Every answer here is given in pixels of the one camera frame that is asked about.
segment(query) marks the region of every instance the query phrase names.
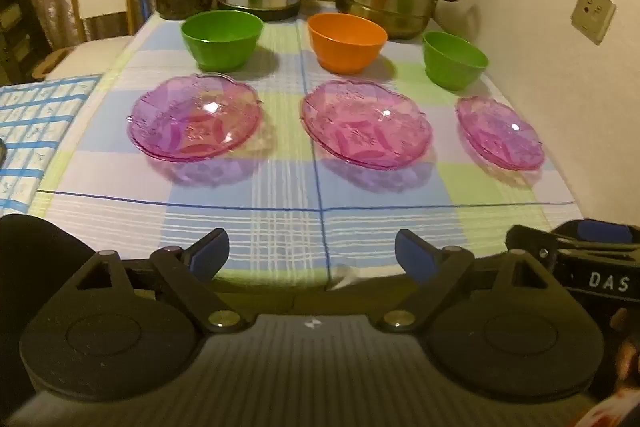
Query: orange bowl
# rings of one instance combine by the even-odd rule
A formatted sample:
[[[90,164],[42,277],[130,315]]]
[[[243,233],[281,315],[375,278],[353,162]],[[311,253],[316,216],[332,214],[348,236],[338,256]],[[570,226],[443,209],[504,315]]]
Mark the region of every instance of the orange bowl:
[[[375,22],[347,13],[319,13],[306,24],[318,62],[336,74],[360,73],[376,59],[387,39]]]

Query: chair seat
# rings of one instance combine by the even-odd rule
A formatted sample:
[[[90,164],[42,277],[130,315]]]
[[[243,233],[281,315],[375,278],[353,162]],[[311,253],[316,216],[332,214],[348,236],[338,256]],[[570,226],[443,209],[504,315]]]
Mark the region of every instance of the chair seat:
[[[124,36],[83,42],[47,75],[47,80],[104,74],[132,40]]]

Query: power outlet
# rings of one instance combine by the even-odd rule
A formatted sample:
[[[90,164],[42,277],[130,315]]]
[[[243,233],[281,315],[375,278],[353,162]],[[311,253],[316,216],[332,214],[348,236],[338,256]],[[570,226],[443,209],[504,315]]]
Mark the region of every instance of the power outlet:
[[[610,0],[578,0],[571,24],[595,44],[600,44],[616,11]]]

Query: white chair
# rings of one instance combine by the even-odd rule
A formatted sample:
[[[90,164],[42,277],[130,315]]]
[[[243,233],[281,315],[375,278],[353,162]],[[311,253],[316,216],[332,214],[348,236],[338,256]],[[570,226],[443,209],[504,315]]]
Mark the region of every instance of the white chair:
[[[129,35],[80,44],[46,75],[47,80],[103,74],[133,39],[135,26],[131,0],[75,0],[74,4],[81,20],[126,12]]]

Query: tablecloth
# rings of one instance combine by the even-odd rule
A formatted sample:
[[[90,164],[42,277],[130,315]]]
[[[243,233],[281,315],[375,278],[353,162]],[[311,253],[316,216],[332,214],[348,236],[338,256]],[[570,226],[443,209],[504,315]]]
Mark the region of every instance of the tablecloth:
[[[458,95],[424,73],[419,41],[388,42],[359,74],[411,97],[434,131],[409,168],[372,171],[332,158],[299,121],[306,93],[336,75],[313,54],[305,16],[268,23],[251,59],[230,73],[253,86],[264,123],[240,149],[194,164],[146,157],[126,136],[135,100],[160,82],[197,72],[179,22],[153,16],[105,75],[61,146],[31,213],[96,250],[148,257],[224,227],[231,252],[219,277],[246,285],[345,285],[402,272],[394,238],[408,228],[438,247],[476,255],[504,249],[514,223],[548,230],[580,217],[553,163],[517,174],[482,163],[458,135]],[[505,102],[484,76],[466,94]]]
[[[98,76],[0,87],[0,216],[27,212],[50,160]]]

